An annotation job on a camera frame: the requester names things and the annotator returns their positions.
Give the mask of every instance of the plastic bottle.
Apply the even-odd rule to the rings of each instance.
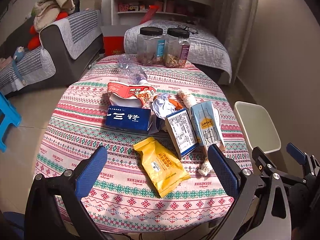
[[[133,85],[148,84],[148,76],[143,69],[137,65],[129,54],[122,54],[118,58],[119,67]]]

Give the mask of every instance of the blue jar label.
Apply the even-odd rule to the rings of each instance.
[[[163,57],[164,42],[165,42],[165,40],[159,40],[158,41],[157,61],[159,61]]]

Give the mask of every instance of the plastic jar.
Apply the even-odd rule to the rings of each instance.
[[[178,28],[168,28],[165,35],[164,64],[169,68],[182,68],[186,64],[190,33]]]
[[[158,27],[142,27],[137,37],[138,61],[144,65],[163,65],[164,59],[163,29]]]

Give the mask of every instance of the yellow snack wrapper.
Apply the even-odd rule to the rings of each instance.
[[[133,145],[160,197],[173,191],[181,181],[190,179],[179,159],[153,137]]]

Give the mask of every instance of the wall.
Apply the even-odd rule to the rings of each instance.
[[[289,142],[320,160],[319,54],[320,26],[304,0],[259,0],[238,77],[269,112],[291,174],[302,173]]]
[[[21,24],[24,23],[35,2],[38,0],[17,0],[6,12],[0,22],[0,44]],[[102,0],[101,16],[105,25],[111,25],[111,0]]]

